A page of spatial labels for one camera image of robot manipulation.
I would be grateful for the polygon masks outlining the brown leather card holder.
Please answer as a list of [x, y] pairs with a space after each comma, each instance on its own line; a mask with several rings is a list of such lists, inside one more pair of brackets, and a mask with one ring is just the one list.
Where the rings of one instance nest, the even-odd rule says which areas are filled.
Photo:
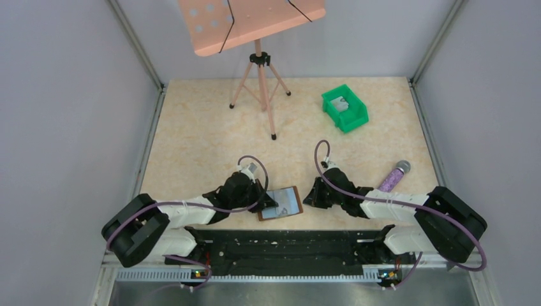
[[267, 195], [277, 205], [265, 208], [259, 212], [259, 221], [269, 221], [303, 213], [302, 203], [296, 186], [267, 191]]

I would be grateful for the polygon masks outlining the white VIP card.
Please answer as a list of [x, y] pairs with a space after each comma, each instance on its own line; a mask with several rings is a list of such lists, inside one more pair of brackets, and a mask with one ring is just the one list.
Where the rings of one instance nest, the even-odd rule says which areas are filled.
[[332, 106], [337, 112], [341, 113], [349, 109], [349, 102], [343, 97], [339, 96], [331, 101]]

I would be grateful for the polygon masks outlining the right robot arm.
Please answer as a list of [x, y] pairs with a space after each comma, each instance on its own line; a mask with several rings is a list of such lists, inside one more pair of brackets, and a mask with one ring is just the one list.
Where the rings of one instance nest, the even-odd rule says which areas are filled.
[[383, 232], [383, 243], [394, 254], [437, 253], [467, 268], [477, 251], [482, 260], [477, 270], [487, 264], [480, 244], [487, 222], [446, 187], [436, 186], [427, 194], [394, 193], [391, 186], [357, 187], [334, 167], [315, 178], [303, 202], [322, 209], [338, 205], [353, 217], [399, 222]]

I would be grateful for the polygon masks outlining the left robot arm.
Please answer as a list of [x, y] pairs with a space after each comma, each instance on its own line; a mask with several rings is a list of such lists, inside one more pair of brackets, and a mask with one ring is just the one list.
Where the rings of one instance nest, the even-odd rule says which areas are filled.
[[101, 235], [107, 249], [129, 268], [151, 254], [189, 256], [197, 243], [187, 226], [215, 224], [234, 210], [257, 214], [277, 206], [261, 182], [242, 170], [189, 200], [158, 202], [139, 194], [102, 227]]

